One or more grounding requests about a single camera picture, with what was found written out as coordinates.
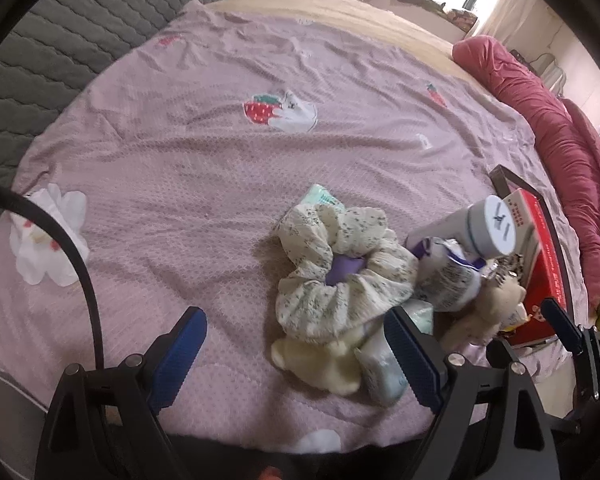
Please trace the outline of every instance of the label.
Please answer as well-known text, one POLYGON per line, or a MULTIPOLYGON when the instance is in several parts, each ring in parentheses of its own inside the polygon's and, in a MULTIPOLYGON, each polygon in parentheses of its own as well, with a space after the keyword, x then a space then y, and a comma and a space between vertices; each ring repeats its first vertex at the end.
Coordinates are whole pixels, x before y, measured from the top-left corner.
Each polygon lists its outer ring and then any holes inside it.
POLYGON ((524 189, 511 193, 506 202, 511 204, 518 237, 516 252, 526 254, 522 285, 526 288, 523 301, 529 321, 517 329, 507 332, 505 337, 515 348, 555 336, 554 329, 546 322, 540 311, 544 298, 553 297, 563 310, 566 309, 564 283, 558 265, 548 220, 544 217, 538 199, 524 189))
POLYGON ((444 267, 416 285, 413 298, 429 302, 438 312, 455 312, 471 301, 479 289, 478 271, 449 259, 444 267))

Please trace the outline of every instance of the cardboard box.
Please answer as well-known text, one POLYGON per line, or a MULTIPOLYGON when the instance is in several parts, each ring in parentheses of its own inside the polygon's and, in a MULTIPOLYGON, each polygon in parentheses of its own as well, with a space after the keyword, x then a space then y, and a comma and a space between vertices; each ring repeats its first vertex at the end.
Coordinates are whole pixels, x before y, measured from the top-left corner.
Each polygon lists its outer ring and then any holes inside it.
POLYGON ((526 288, 523 302, 531 320, 505 334, 512 346, 528 346, 555 336, 554 329, 540 313, 540 303, 553 297, 566 310, 564 285, 552 236, 538 199, 517 189, 504 199, 516 225, 516 249, 523 255, 520 284, 526 288))

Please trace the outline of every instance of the beige blanket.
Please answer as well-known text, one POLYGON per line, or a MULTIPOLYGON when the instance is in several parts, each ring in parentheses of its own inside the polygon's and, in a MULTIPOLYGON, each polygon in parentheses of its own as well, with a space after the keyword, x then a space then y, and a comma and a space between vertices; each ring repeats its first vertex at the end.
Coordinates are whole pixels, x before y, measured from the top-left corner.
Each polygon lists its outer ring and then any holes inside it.
POLYGON ((221 0, 208 6, 225 12, 306 18, 384 41, 409 52, 439 72, 464 79, 488 93, 453 61, 451 43, 392 12, 376 9, 358 0, 221 0))

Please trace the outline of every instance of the bottle cap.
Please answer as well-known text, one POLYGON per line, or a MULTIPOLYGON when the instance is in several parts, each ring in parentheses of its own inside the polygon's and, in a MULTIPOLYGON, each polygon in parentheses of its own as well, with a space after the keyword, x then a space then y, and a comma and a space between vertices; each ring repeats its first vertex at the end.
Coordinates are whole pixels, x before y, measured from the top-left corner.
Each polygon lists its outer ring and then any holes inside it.
POLYGON ((516 247, 516 224, 504 201, 489 195, 473 204, 467 215, 468 231, 479 256, 506 256, 516 247))

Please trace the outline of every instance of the pink blanket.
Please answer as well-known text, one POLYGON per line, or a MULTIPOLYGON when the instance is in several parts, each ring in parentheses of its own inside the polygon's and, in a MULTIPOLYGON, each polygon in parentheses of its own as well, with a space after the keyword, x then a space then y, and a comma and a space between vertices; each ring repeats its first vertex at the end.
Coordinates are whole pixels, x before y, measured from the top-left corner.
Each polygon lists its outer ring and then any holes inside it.
POLYGON ((536 150, 578 234, 593 314, 600 302, 600 136, 573 102, 558 101, 494 38, 460 41, 453 56, 500 101, 519 111, 536 134, 536 150))
MULTIPOLYGON (((542 192, 586 319, 577 240, 511 108, 409 54, 308 20, 220 14, 197 3, 114 63, 37 137, 14 183, 88 200, 81 234, 107 366, 144 351, 187 305, 209 329, 166 431, 288 449, 330 430, 351 450, 424 431, 408 391, 392 408, 311 389, 270 362, 277 284, 293 269, 273 228, 311 184, 411 229, 493 193, 503 164, 542 192)), ((44 403, 71 362, 93 366, 79 284, 27 285, 0 220, 0 366, 44 403)), ((468 356, 484 360, 482 349, 468 356)), ((525 359, 537 377, 565 356, 525 359)))

